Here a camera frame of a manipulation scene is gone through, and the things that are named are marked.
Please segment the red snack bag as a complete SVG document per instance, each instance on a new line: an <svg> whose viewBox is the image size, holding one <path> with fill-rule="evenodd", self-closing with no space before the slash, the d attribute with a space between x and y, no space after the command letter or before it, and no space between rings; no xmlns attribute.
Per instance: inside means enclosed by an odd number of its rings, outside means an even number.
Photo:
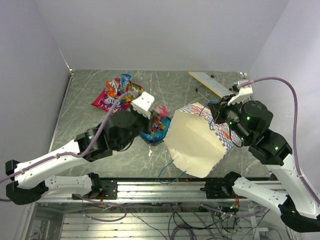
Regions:
<svg viewBox="0 0 320 240"><path fill-rule="evenodd" d="M144 91L141 85L132 83L130 80L127 80L126 83L123 84L122 82L123 81L120 78L107 81L106 87L97 97L97 99L91 103L91 105L109 112L116 100L125 92L132 91L142 93Z"/></svg>

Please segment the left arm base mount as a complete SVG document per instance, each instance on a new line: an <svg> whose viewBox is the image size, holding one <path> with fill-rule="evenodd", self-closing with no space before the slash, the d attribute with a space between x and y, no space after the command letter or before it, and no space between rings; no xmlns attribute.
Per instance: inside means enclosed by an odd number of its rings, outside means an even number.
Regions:
<svg viewBox="0 0 320 240"><path fill-rule="evenodd" d="M97 190L83 195L84 198L90 200L115 200L118 194L118 184L114 180L102 179Z"/></svg>

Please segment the blue checkered paper bag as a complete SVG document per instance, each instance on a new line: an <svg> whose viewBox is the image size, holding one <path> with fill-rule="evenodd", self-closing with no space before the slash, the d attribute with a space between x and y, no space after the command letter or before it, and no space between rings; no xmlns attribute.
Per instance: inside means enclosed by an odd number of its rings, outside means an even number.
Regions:
<svg viewBox="0 0 320 240"><path fill-rule="evenodd" d="M216 124L208 107L196 102L174 112L164 143L183 173L205 178L233 150L240 138L228 124Z"/></svg>

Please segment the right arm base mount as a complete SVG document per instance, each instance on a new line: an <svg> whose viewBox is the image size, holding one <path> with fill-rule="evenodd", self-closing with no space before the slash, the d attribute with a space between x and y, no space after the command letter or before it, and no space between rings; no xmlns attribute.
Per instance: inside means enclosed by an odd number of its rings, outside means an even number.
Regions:
<svg viewBox="0 0 320 240"><path fill-rule="evenodd" d="M234 199L236 197L232 187L224 182L206 182L202 191L207 199Z"/></svg>

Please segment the orange Fox's candy bag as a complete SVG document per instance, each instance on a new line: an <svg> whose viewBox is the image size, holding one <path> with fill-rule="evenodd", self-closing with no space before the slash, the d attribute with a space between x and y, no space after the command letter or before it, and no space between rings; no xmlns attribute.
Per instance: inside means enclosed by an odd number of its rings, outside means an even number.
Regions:
<svg viewBox="0 0 320 240"><path fill-rule="evenodd" d="M106 82L104 94L107 97L117 98L124 93L122 82L120 78L114 78L111 81Z"/></svg>

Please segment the M&M's candy bag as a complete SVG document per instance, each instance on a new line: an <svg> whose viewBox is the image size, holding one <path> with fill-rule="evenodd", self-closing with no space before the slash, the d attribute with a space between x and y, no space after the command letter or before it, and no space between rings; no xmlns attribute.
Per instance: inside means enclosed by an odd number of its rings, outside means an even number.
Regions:
<svg viewBox="0 0 320 240"><path fill-rule="evenodd" d="M122 92L130 91L131 89L131 78L132 76L130 74L124 73L121 74L120 78L120 86Z"/></svg>

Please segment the blue snack bag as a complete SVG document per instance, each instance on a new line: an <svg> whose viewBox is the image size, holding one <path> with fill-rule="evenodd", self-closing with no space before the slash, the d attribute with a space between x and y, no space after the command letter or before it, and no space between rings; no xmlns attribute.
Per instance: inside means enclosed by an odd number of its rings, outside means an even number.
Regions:
<svg viewBox="0 0 320 240"><path fill-rule="evenodd" d="M151 125L151 132L141 132L140 137L151 144L159 143L166 137L170 124L168 116L157 118Z"/></svg>

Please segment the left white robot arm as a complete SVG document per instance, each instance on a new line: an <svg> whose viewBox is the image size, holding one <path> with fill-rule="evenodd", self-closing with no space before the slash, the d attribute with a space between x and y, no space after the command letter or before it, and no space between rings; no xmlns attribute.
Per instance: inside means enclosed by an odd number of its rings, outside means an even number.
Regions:
<svg viewBox="0 0 320 240"><path fill-rule="evenodd" d="M140 133L150 133L159 117L155 110L147 115L136 110L108 113L97 126L79 134L61 148L28 162L16 160L5 164L8 202L27 205L44 196L71 194L75 199L98 199L106 186L96 173L66 177L59 173L123 152Z"/></svg>

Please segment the yellow green candy wrapper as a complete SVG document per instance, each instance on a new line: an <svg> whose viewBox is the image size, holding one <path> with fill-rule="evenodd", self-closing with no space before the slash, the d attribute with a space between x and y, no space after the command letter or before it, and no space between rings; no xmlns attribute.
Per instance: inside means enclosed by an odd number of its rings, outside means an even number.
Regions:
<svg viewBox="0 0 320 240"><path fill-rule="evenodd" d="M131 84L131 93L135 98L138 97L143 92L144 92L144 89L143 89L143 87L141 85L138 85L138 84L135 84L135 83Z"/></svg>

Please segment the red pink candy wrapper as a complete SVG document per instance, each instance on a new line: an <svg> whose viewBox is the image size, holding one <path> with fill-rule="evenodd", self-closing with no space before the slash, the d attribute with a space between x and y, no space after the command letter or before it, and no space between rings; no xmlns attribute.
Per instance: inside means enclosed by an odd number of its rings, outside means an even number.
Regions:
<svg viewBox="0 0 320 240"><path fill-rule="evenodd" d="M153 120L151 125L151 132L155 133L156 131L163 132L165 130L165 124L162 123L163 118L168 116L167 108L162 106L155 106L152 110Z"/></svg>

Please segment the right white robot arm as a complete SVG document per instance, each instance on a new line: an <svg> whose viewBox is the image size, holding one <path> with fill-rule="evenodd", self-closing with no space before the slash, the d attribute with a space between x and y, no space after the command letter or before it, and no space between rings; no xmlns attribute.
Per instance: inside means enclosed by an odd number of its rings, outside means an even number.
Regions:
<svg viewBox="0 0 320 240"><path fill-rule="evenodd" d="M218 103L209 103L215 124L227 124L248 151L281 182L285 193L276 193L249 181L239 173L228 173L220 186L221 194L246 197L277 213L282 222L298 233L320 230L320 204L306 187L294 152L287 140L269 126L273 114L260 101L228 104L225 96Z"/></svg>

